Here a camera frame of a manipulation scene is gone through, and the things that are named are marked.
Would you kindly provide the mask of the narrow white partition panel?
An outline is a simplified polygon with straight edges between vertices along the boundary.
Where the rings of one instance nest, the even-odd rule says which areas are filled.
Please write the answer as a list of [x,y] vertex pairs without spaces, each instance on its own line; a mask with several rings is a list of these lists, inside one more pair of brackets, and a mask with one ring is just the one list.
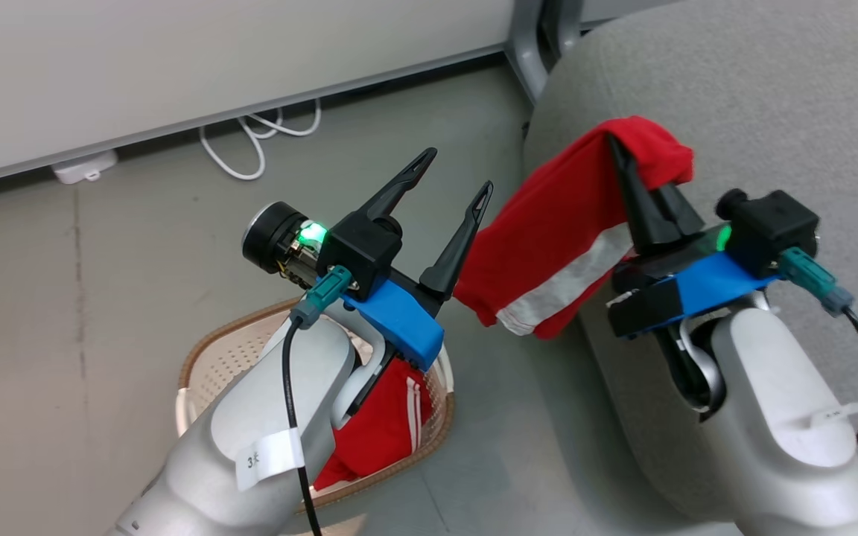
[[581,26],[592,28],[611,19],[674,2],[678,0],[582,0]]

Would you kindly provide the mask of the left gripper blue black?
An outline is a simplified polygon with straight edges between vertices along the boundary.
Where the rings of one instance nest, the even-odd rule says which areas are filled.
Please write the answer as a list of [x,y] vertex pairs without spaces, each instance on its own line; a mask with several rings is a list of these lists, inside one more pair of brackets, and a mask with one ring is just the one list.
[[[436,156],[436,148],[423,150],[355,213],[371,223],[391,217],[401,198],[419,184]],[[368,301],[355,301],[349,294],[351,275],[348,290],[331,306],[357,312],[385,341],[392,357],[428,372],[443,349],[444,329],[436,316],[455,290],[493,192],[493,183],[486,181],[468,204],[462,223],[435,264],[423,271],[419,281],[402,275],[392,263],[389,278]],[[253,217],[243,234],[241,251],[252,264],[288,279],[306,294],[320,278],[317,259],[330,228],[286,202],[275,202]]]

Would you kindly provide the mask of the cream perforated laundry basket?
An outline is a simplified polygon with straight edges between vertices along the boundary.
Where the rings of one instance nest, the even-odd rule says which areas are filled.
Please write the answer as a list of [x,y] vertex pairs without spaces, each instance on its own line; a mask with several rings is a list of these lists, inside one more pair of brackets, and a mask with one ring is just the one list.
[[[236,319],[212,331],[194,346],[184,360],[176,396],[177,435],[183,435],[225,388],[259,362],[272,336],[282,328],[296,299],[276,304]],[[422,428],[416,450],[408,457],[367,477],[341,481],[323,489],[312,489],[314,505],[323,508],[381,484],[412,468],[436,452],[446,440],[455,420],[455,380],[446,350],[425,374],[431,413]]]

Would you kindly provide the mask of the white label tape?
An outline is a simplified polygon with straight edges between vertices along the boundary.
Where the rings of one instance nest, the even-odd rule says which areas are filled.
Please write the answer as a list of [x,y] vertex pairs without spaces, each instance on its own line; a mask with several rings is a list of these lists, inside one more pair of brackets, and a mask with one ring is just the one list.
[[297,428],[265,435],[245,445],[235,458],[236,488],[248,491],[263,479],[305,468],[305,455]]

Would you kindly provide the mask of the red garment thin white stripes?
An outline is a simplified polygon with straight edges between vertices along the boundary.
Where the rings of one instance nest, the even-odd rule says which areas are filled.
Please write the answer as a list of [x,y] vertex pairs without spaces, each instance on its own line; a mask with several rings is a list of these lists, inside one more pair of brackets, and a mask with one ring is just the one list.
[[334,431],[336,450],[314,489],[369,477],[409,457],[432,414],[425,375],[409,363],[392,360],[357,414]]

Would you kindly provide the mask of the grey partition foot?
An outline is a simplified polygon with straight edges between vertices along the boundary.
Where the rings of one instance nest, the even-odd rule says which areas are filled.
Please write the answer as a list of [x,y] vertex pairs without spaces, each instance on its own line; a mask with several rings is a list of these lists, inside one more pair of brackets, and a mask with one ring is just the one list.
[[548,79],[538,39],[544,3],[545,0],[513,0],[509,35],[504,45],[505,57],[531,103],[538,101]]
[[562,57],[581,38],[585,0],[545,0],[541,27],[555,57]]

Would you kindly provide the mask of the grey fabric sofa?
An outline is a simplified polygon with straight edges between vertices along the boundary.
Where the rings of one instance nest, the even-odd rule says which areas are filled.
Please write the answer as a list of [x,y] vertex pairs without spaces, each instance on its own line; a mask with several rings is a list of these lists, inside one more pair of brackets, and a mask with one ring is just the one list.
[[[858,0],[681,0],[589,31],[551,71],[524,142],[525,173],[611,118],[648,118],[695,153],[684,195],[718,223],[719,197],[783,190],[819,214],[817,261],[858,313]],[[637,464],[681,515],[728,522],[704,437],[657,343],[611,335],[603,302],[582,306]],[[841,403],[858,400],[858,336],[791,284],[772,303]]]

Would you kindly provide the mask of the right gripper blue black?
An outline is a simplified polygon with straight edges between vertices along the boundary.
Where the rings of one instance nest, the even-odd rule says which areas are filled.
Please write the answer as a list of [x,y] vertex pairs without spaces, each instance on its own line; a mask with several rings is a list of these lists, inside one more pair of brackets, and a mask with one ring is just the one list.
[[715,226],[661,253],[681,237],[700,233],[705,221],[675,183],[658,188],[655,201],[633,153],[616,136],[607,136],[607,143],[637,254],[620,262],[611,277],[617,298],[607,304],[607,319],[617,338],[633,339],[700,316],[781,279],[756,278],[736,264],[725,251],[729,226]]

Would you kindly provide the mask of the white power adapter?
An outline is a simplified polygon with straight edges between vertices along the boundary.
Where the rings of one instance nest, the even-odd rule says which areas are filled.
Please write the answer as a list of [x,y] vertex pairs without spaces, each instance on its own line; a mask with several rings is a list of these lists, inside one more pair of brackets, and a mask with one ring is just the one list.
[[100,179],[105,170],[109,170],[118,163],[116,150],[102,150],[58,162],[50,166],[57,180],[64,185],[74,185],[81,181],[96,181]]

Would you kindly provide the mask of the red garment wide white band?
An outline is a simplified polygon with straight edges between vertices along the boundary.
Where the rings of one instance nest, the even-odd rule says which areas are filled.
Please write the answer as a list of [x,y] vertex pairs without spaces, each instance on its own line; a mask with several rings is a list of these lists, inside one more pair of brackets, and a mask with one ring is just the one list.
[[693,150],[647,118],[607,120],[579,137],[477,234],[454,296],[482,325],[555,338],[632,250],[610,139],[648,190],[693,179]]

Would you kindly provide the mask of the wide white partition panel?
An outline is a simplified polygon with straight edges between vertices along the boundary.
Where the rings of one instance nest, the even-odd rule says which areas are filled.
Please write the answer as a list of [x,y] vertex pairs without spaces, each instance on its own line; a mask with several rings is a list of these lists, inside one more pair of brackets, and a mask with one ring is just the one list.
[[0,0],[0,177],[504,44],[514,0]]

